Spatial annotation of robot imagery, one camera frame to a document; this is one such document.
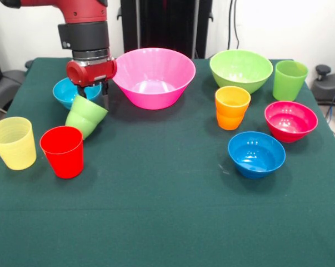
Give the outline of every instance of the blue bowl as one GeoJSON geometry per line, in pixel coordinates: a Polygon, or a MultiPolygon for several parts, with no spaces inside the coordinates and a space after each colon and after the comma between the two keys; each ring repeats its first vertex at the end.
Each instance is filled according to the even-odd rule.
{"type": "Polygon", "coordinates": [[[229,141],[229,155],[239,172],[260,179],[282,166],[286,152],[275,138],[262,132],[242,132],[229,141]]]}
{"type": "MultiPolygon", "coordinates": [[[[87,99],[92,102],[97,102],[101,93],[102,85],[89,86],[84,89],[87,99]]],[[[74,85],[69,78],[65,78],[54,86],[52,90],[54,97],[64,105],[68,110],[71,109],[73,99],[78,94],[77,86],[74,85]]]]}

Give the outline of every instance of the light green cup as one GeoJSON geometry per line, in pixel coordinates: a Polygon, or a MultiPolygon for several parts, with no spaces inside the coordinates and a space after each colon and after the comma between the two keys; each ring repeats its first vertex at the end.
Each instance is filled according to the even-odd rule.
{"type": "Polygon", "coordinates": [[[83,134],[83,139],[86,139],[107,113],[108,110],[105,108],[77,95],[73,100],[65,125],[79,129],[83,134]]]}
{"type": "Polygon", "coordinates": [[[284,60],[276,64],[273,97],[279,101],[294,101],[308,75],[308,68],[296,61],[284,60]]]}
{"type": "Polygon", "coordinates": [[[246,50],[226,50],[215,54],[209,63],[219,87],[237,86],[256,92],[273,71],[267,58],[246,50]]]}

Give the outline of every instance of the plastic bowl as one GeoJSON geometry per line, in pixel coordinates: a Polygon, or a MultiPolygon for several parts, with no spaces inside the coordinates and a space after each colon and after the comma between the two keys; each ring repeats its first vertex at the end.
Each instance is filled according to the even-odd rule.
{"type": "Polygon", "coordinates": [[[274,102],[266,107],[264,114],[271,134],[285,143],[298,141],[318,125],[317,115],[296,102],[274,102]]]}
{"type": "Polygon", "coordinates": [[[114,82],[134,105],[148,110],[173,105],[196,74],[188,57],[164,48],[130,51],[117,65],[114,82]]]}
{"type": "Polygon", "coordinates": [[[286,152],[275,138],[262,132],[242,132],[231,138],[229,155],[239,172],[260,179],[282,166],[286,152]]]}
{"type": "Polygon", "coordinates": [[[263,86],[273,72],[270,60],[245,50],[217,53],[211,58],[209,65],[220,87],[238,86],[249,93],[263,86]]]}
{"type": "MultiPolygon", "coordinates": [[[[102,85],[88,86],[84,89],[87,99],[92,102],[97,102],[101,93],[102,85]]],[[[78,94],[77,86],[74,85],[69,78],[65,78],[54,86],[52,90],[54,97],[68,110],[71,109],[72,102],[78,94]]]]}

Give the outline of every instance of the pink bowl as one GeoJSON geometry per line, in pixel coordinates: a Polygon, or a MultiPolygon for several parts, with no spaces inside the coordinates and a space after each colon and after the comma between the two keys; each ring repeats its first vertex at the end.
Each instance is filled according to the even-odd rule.
{"type": "Polygon", "coordinates": [[[298,141],[318,125],[317,115],[296,102],[274,102],[266,107],[264,114],[271,134],[285,143],[298,141]]]}
{"type": "Polygon", "coordinates": [[[173,105],[196,74],[188,57],[164,48],[130,51],[117,59],[117,65],[113,81],[133,104],[148,110],[173,105]]]}

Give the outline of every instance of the orange cup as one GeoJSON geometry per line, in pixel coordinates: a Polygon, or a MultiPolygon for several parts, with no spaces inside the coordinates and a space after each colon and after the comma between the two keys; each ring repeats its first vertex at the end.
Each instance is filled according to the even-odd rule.
{"type": "Polygon", "coordinates": [[[216,92],[217,120],[224,130],[235,130],[250,104],[248,91],[237,86],[224,86],[216,92]]]}

